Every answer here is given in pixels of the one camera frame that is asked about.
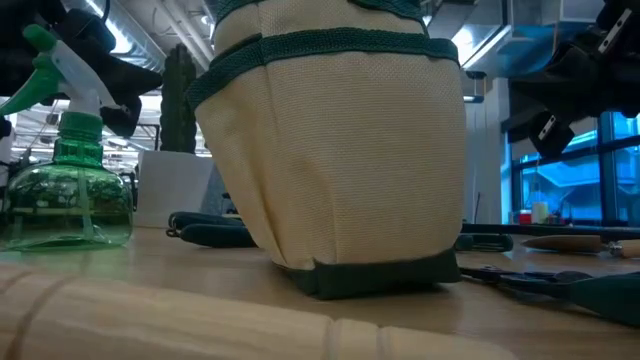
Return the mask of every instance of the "wooden tool handle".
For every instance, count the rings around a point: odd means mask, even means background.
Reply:
[[[595,235],[550,235],[525,240],[522,245],[532,249],[558,252],[597,254],[603,250],[600,236]]]
[[[0,357],[514,359],[456,336],[6,265],[0,265]]]
[[[620,257],[627,259],[640,258],[640,240],[618,241],[616,248],[619,249],[618,254]]]

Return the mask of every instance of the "spray bottle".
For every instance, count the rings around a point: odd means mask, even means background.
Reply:
[[[38,25],[24,37],[40,52],[35,72],[0,106],[17,113],[65,93],[69,108],[58,127],[53,161],[33,166],[7,185],[0,249],[45,251],[122,245],[131,235],[131,192],[103,168],[100,108],[120,109],[93,69]]]

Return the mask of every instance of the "table surface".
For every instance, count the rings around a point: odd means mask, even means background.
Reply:
[[[428,293],[319,301],[299,292],[260,249],[206,249],[137,229],[126,248],[41,254],[0,253],[0,261],[88,277],[182,290],[444,334],[500,345],[519,359],[633,359],[640,334],[556,302],[525,304],[473,282]],[[513,252],[461,253],[461,266],[516,271],[577,270],[593,275],[640,271],[639,260],[560,255],[518,245]]]

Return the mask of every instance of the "beige canvas bag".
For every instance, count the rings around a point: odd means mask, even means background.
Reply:
[[[189,90],[256,243],[320,298],[458,281],[457,49],[412,0],[221,0]]]

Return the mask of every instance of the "green fabric strap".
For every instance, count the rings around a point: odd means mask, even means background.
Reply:
[[[215,58],[203,76],[187,90],[192,109],[222,90],[241,74],[272,61],[347,51],[427,55],[458,62],[458,49],[446,39],[429,39],[423,34],[381,30],[337,28],[307,30],[290,34],[254,36],[242,47]]]
[[[334,265],[316,262],[313,270],[284,270],[301,291],[322,300],[425,290],[436,283],[460,281],[453,249],[412,261]]]
[[[220,23],[232,12],[249,4],[264,0],[219,0],[215,7],[216,22]],[[290,1],[323,1],[323,0],[290,0]],[[422,21],[420,4],[416,0],[347,0],[366,9],[388,11],[398,17]]]

